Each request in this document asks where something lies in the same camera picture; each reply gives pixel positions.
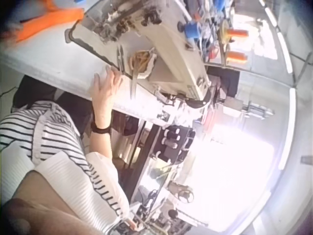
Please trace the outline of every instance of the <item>fluorescent light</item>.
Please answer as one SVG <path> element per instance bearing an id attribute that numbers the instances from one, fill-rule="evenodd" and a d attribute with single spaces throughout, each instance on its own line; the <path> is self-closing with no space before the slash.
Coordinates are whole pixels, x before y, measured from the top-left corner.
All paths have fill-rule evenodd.
<path id="1" fill-rule="evenodd" d="M 232 233 L 232 235 L 240 235 L 255 219 L 255 217 L 261 212 L 262 208 L 265 206 L 269 197 L 271 196 L 270 191 L 266 191 L 258 203 L 255 205 L 251 213 L 244 220 L 244 222 Z"/>
<path id="2" fill-rule="evenodd" d="M 272 13 L 272 11 L 267 7 L 267 8 L 265 8 L 265 12 L 266 12 L 266 14 L 268 15 L 269 20 L 270 20 L 270 22 L 272 23 L 272 25 L 273 25 L 274 27 L 276 27 L 276 26 L 277 26 L 277 20 L 276 20 L 274 14 Z"/>
<path id="3" fill-rule="evenodd" d="M 259 0 L 259 2 L 262 6 L 265 6 L 265 2 L 263 0 Z"/>
<path id="4" fill-rule="evenodd" d="M 280 45 L 281 45 L 282 50 L 283 50 L 283 54 L 284 54 L 284 58 L 285 58 L 285 62 L 286 62 L 286 67 L 287 67 L 287 72 L 292 73 L 293 72 L 292 63 L 291 63 L 291 59 L 290 59 L 290 55 L 289 55 L 286 41 L 285 41 L 283 34 L 281 32 L 278 32 L 277 36 L 278 36 Z"/>
<path id="5" fill-rule="evenodd" d="M 285 146 L 282 153 L 282 158 L 279 162 L 278 169 L 283 170 L 286 166 L 287 159 L 290 154 L 291 143 L 294 135 L 294 126 L 295 126 L 295 116 L 296 116 L 296 91 L 295 88 L 290 88 L 289 90 L 289 120 L 288 120 L 288 129 L 286 135 Z"/>

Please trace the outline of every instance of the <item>blue spool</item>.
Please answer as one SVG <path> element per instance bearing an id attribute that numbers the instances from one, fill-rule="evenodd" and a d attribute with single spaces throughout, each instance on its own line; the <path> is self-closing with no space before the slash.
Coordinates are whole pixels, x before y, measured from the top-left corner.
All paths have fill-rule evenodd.
<path id="1" fill-rule="evenodd" d="M 187 38 L 199 38 L 201 34 L 201 25 L 198 22 L 185 24 L 185 35 Z"/>

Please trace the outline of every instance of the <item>person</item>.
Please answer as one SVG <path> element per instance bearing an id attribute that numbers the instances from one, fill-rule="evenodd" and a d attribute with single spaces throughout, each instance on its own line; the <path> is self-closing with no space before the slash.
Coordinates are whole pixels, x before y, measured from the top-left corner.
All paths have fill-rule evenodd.
<path id="1" fill-rule="evenodd" d="M 0 123 L 1 234 L 107 234 L 129 219 L 112 163 L 111 112 L 123 82 L 95 74 L 92 102 L 24 76 Z M 94 113 L 90 153 L 80 136 Z"/>

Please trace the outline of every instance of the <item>sewing machine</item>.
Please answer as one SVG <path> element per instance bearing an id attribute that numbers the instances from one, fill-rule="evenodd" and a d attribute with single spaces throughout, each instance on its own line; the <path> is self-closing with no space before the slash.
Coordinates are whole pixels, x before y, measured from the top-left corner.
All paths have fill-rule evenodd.
<path id="1" fill-rule="evenodd" d="M 125 75 L 129 78 L 133 72 L 128 59 L 139 50 L 154 47 L 157 59 L 152 72 L 138 84 L 152 94 L 180 95 L 205 105 L 210 97 L 210 81 L 197 45 L 178 31 L 179 22 L 187 21 L 175 1 L 101 0 L 67 37 L 115 67 L 116 49 L 122 45 Z"/>

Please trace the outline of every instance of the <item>black and white striped shirt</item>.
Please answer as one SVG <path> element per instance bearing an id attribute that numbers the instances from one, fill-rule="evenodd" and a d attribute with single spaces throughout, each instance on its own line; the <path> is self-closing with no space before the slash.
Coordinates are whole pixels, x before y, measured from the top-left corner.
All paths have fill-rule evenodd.
<path id="1" fill-rule="evenodd" d="M 7 200 L 18 187 L 14 182 L 36 170 L 95 228 L 105 232 L 128 216 L 129 204 L 118 184 L 116 168 L 98 153 L 85 156 L 78 130 L 59 105 L 37 101 L 30 109 L 23 107 L 3 119 L 0 150 L 2 163 L 6 163 L 1 176 L 2 185 L 10 192 Z"/>

